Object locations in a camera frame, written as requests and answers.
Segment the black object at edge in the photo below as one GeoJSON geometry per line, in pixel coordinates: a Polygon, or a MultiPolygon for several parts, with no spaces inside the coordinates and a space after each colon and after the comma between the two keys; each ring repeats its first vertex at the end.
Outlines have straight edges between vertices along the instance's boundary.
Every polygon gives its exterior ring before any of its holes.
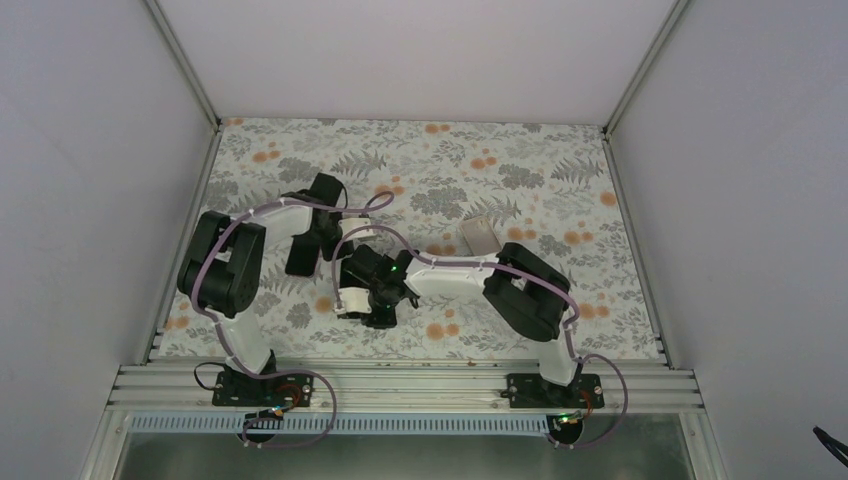
{"type": "Polygon", "coordinates": [[[814,426],[812,432],[822,446],[842,465],[848,467],[848,447],[845,443],[834,438],[819,426],[814,426]]]}

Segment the aluminium corner post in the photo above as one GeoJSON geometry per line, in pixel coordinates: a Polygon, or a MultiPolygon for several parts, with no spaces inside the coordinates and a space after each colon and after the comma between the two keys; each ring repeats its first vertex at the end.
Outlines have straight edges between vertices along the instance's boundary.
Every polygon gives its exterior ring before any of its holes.
{"type": "Polygon", "coordinates": [[[142,3],[147,8],[153,24],[155,25],[160,37],[165,42],[167,49],[176,62],[177,68],[182,75],[187,87],[189,88],[196,104],[200,108],[207,123],[218,131],[221,125],[221,118],[216,113],[213,104],[207,95],[202,82],[191,64],[191,61],[185,52],[180,40],[173,28],[168,16],[157,0],[143,0],[142,3]]]}
{"type": "Polygon", "coordinates": [[[636,71],[628,82],[622,96],[603,127],[604,139],[606,141],[610,141],[612,139],[612,136],[625,116],[627,109],[639,92],[645,78],[662,53],[665,45],[668,43],[671,35],[677,28],[680,19],[684,16],[690,3],[690,0],[675,0],[672,3],[660,25],[660,28],[654,35],[647,51],[638,64],[636,71]]]}

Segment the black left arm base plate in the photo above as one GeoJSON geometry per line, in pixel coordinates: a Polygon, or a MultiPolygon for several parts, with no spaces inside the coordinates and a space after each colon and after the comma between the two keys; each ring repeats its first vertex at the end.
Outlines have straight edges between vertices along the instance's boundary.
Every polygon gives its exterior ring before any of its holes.
{"type": "Polygon", "coordinates": [[[211,403],[216,407],[308,407],[314,376],[302,373],[257,380],[232,369],[218,374],[211,403]]]}

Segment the left aluminium corner post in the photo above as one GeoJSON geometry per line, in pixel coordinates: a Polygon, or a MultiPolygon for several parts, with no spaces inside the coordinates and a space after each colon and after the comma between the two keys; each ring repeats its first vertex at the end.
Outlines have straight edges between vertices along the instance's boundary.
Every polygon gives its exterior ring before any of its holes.
{"type": "Polygon", "coordinates": [[[185,52],[180,40],[173,28],[168,16],[157,0],[143,0],[142,3],[147,8],[153,24],[155,25],[160,37],[165,42],[167,49],[176,62],[177,68],[182,75],[187,87],[189,88],[196,104],[200,108],[207,123],[218,131],[221,125],[221,118],[216,113],[213,104],[207,95],[202,82],[191,64],[191,61],[185,52]]]}

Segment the right aluminium corner post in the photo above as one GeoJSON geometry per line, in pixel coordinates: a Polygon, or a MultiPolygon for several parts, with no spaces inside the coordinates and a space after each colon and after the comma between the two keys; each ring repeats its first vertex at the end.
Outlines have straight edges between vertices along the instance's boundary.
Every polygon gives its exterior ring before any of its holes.
{"type": "Polygon", "coordinates": [[[690,3],[690,0],[675,0],[672,3],[660,25],[660,28],[654,35],[647,51],[638,64],[636,71],[628,82],[622,96],[603,127],[604,139],[606,141],[610,141],[612,139],[612,136],[625,116],[627,109],[639,92],[645,78],[662,53],[665,45],[668,43],[671,35],[677,28],[680,19],[684,16],[690,3]]]}

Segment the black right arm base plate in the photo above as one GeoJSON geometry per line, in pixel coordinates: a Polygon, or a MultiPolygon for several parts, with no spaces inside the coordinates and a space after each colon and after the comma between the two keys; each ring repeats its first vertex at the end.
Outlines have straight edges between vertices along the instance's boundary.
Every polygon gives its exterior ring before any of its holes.
{"type": "Polygon", "coordinates": [[[580,374],[563,386],[544,380],[539,374],[512,373],[506,376],[506,388],[500,397],[513,409],[604,408],[600,377],[580,374]]]}

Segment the floral patterned table mat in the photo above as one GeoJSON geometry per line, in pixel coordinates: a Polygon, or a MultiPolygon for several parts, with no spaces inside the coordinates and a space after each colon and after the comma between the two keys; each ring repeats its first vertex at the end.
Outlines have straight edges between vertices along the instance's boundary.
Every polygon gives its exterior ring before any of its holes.
{"type": "MultiPolygon", "coordinates": [[[[501,242],[531,250],[571,282],[580,353],[660,358],[625,224],[594,126],[231,118],[204,206],[231,214],[305,189],[327,173],[363,205],[390,191],[374,220],[431,254],[466,256],[462,222],[485,218],[501,242]]],[[[267,250],[255,300],[280,357],[531,359],[533,344],[484,300],[429,297],[402,304],[374,330],[337,318],[329,267],[288,276],[289,247],[267,250]]]]}

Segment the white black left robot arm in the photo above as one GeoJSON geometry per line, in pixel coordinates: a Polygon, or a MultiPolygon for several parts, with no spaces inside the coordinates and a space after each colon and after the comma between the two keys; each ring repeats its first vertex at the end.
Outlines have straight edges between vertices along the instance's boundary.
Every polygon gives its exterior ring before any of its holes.
{"type": "Polygon", "coordinates": [[[267,247],[291,245],[284,272],[310,277],[319,260],[340,245],[347,196],[343,183],[320,173],[307,189],[291,192],[239,216],[207,211],[196,225],[178,273],[178,290],[213,321],[227,359],[240,374],[239,392],[255,405],[278,391],[275,357],[252,303],[267,247]]]}

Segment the magenta phone black screen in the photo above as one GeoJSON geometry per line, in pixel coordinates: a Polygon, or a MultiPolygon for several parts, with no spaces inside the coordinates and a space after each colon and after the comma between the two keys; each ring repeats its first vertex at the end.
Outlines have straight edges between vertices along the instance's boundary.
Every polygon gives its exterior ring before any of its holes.
{"type": "Polygon", "coordinates": [[[320,256],[321,240],[317,234],[304,233],[293,236],[285,273],[290,276],[310,278],[315,273],[320,256]]]}

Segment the cream phone case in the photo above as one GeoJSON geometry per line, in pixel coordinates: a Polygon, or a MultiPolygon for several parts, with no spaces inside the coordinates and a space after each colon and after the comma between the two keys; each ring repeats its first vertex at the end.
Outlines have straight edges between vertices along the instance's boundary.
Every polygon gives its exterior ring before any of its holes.
{"type": "Polygon", "coordinates": [[[459,230],[474,256],[495,254],[502,249],[502,244],[486,216],[463,220],[459,230]]]}

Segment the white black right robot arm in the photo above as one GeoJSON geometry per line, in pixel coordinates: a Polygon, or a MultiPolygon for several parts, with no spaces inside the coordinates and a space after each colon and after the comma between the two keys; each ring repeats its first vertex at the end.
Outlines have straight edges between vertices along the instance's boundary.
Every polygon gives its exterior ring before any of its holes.
{"type": "Polygon", "coordinates": [[[432,296],[486,300],[505,323],[537,345],[544,399],[565,407],[580,393],[581,368],[566,330],[579,317],[569,280],[518,243],[500,252],[438,256],[404,249],[396,256],[358,246],[333,277],[335,312],[373,329],[397,325],[396,308],[432,296]]]}

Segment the aluminium front rail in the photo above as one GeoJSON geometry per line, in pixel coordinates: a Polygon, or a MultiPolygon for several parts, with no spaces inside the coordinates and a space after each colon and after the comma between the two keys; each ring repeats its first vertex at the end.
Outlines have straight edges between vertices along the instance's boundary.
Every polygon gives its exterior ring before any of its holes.
{"type": "MultiPolygon", "coordinates": [[[[504,413],[500,395],[510,373],[534,373],[531,360],[377,361],[282,360],[326,378],[342,413],[504,413]]],[[[621,361],[614,367],[591,360],[585,372],[601,380],[605,412],[692,413],[704,408],[695,374],[663,363],[621,361]]],[[[196,382],[212,382],[216,368],[198,360],[166,358],[119,369],[107,400],[110,410],[210,411],[212,394],[196,382]]]]}

